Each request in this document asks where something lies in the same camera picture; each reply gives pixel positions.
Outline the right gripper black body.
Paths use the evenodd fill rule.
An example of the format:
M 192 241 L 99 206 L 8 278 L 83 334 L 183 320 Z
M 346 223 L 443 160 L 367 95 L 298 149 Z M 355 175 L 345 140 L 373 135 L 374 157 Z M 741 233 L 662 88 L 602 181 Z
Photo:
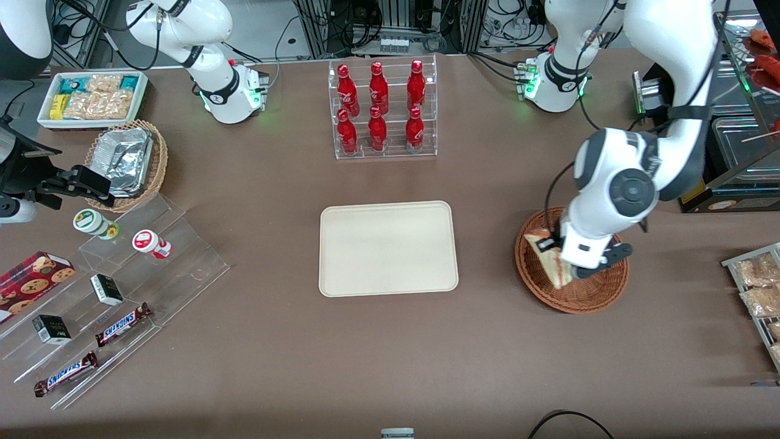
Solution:
M 13 198 L 36 202 L 47 208 L 60 208 L 61 197 L 37 192 L 40 183 L 58 177 L 61 169 L 49 158 L 25 157 L 30 148 L 18 143 L 2 161 L 2 192 Z

